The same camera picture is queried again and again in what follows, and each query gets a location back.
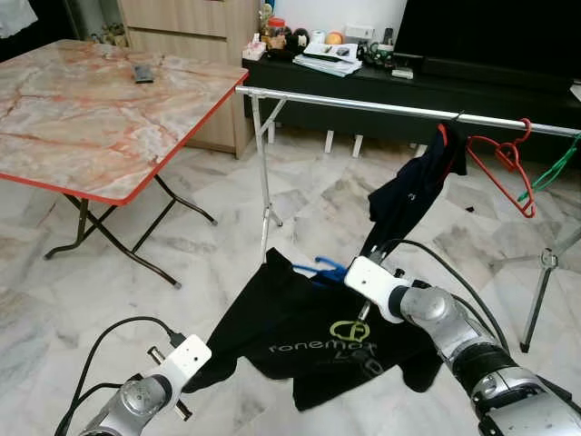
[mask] marble table top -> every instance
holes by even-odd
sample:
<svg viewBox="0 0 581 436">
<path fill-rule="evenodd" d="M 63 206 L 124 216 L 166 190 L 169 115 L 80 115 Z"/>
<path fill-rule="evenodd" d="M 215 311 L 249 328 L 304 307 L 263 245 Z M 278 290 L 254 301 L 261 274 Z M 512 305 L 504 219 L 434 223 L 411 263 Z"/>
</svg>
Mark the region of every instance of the marble table top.
<svg viewBox="0 0 581 436">
<path fill-rule="evenodd" d="M 152 67 L 136 84 L 133 64 Z M 0 64 L 0 177 L 129 203 L 247 70 L 63 40 Z"/>
</svg>

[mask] wooden cabinet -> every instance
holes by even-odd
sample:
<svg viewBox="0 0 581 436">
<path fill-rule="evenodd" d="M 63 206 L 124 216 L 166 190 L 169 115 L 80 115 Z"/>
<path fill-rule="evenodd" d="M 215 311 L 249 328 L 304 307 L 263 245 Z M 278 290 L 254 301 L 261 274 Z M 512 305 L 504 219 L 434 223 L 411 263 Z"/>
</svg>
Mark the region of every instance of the wooden cabinet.
<svg viewBox="0 0 581 436">
<path fill-rule="evenodd" d="M 258 29 L 260 0 L 118 0 L 132 48 L 241 65 Z M 241 95 L 216 111 L 189 145 L 240 156 L 251 139 Z"/>
</svg>

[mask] marble floor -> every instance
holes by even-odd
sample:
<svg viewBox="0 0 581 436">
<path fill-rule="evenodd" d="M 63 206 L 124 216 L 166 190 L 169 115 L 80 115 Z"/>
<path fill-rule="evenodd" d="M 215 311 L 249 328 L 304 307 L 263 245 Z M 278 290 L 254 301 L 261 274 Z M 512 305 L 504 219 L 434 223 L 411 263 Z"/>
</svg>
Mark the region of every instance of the marble floor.
<svg viewBox="0 0 581 436">
<path fill-rule="evenodd" d="M 336 137 L 324 154 L 325 133 L 283 129 L 269 146 L 271 190 L 282 228 L 270 245 L 296 263 L 318 254 L 348 263 L 370 229 L 367 194 L 392 178 L 414 151 L 406 144 L 365 141 L 359 159 L 352 139 Z M 42 254 L 68 243 L 76 215 L 63 197 L 0 181 L 0 434 L 52 434 L 70 401 L 84 359 L 109 324 L 137 314 L 155 315 L 171 327 L 208 338 L 260 262 L 261 187 L 253 147 L 240 160 L 202 150 L 181 151 L 163 170 L 166 182 L 215 214 L 175 207 L 141 249 L 182 281 L 175 290 L 130 262 L 100 234 L 74 253 Z M 528 165 L 531 173 L 540 167 Z M 503 181 L 516 191 L 517 179 Z M 521 354 L 522 332 L 538 277 L 536 262 L 491 271 L 487 263 L 537 254 L 581 224 L 581 177 L 567 172 L 537 197 L 528 220 L 477 168 L 451 175 L 444 191 L 410 238 L 443 255 L 478 288 L 505 330 L 518 362 L 569 389 L 581 400 L 581 244 L 563 257 L 551 279 L 530 354 Z M 114 213 L 109 226 L 133 242 L 167 198 L 151 184 Z M 474 207 L 469 213 L 466 208 Z M 95 210 L 103 207 L 95 205 Z M 398 248 L 386 262 L 411 277 L 466 293 L 415 247 Z M 169 348 L 157 326 L 134 323 L 104 341 L 86 386 L 122 382 L 152 366 L 152 345 Z M 104 404 L 96 394 L 76 414 L 75 434 Z M 184 396 L 189 422 L 169 413 L 145 435 L 476 435 L 468 399 L 451 375 L 440 371 L 424 394 L 408 391 L 399 369 L 314 410 L 294 409 L 289 382 L 270 381 L 246 361 L 228 381 Z"/>
</svg>

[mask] black tv cabinet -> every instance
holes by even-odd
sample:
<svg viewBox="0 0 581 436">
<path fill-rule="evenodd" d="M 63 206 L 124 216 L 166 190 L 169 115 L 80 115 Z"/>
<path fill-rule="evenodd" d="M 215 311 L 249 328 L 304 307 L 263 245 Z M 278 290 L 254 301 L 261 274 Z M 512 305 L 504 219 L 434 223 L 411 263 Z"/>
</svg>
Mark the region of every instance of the black tv cabinet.
<svg viewBox="0 0 581 436">
<path fill-rule="evenodd" d="M 533 123 L 581 129 L 581 103 L 568 91 L 551 94 L 422 74 L 407 80 L 366 65 L 355 74 L 341 78 L 269 59 L 266 55 L 259 61 L 243 60 L 242 65 L 250 71 L 245 82 L 248 86 L 450 112 L 464 111 L 497 118 L 517 120 L 527 117 Z M 275 104 L 272 100 L 261 100 L 263 121 Z M 246 116 L 251 117 L 248 97 L 245 97 L 244 110 Z M 277 121 L 313 130 L 420 144 L 429 142 L 436 127 L 434 120 L 294 102 L 286 104 Z M 486 134 L 498 140 L 512 140 L 517 136 L 515 131 L 494 127 L 473 124 L 461 124 L 460 127 L 466 134 Z M 533 134 L 521 147 L 521 153 L 524 160 L 551 164 L 570 144 L 568 138 Z"/>
</svg>

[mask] black t-shirt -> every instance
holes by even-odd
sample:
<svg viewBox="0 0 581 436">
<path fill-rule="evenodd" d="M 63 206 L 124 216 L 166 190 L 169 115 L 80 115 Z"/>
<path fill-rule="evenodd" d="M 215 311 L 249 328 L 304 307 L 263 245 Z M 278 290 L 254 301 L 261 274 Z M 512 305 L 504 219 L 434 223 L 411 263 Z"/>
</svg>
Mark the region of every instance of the black t-shirt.
<svg viewBox="0 0 581 436">
<path fill-rule="evenodd" d="M 449 173 L 466 175 L 466 137 L 441 123 L 428 150 L 406 163 L 398 176 L 369 195 L 370 220 L 376 224 L 360 254 L 369 256 L 373 246 L 389 254 L 436 201 Z"/>
<path fill-rule="evenodd" d="M 192 392 L 230 377 L 245 356 L 266 377 L 293 378 L 300 411 L 317 406 L 399 365 L 405 383 L 425 391 L 441 360 L 431 339 L 408 324 L 390 324 L 373 307 L 366 320 L 369 336 L 348 337 L 365 299 L 337 283 L 322 287 L 294 272 L 276 250 L 261 266 L 215 328 L 208 346 L 212 358 L 188 383 Z"/>
</svg>

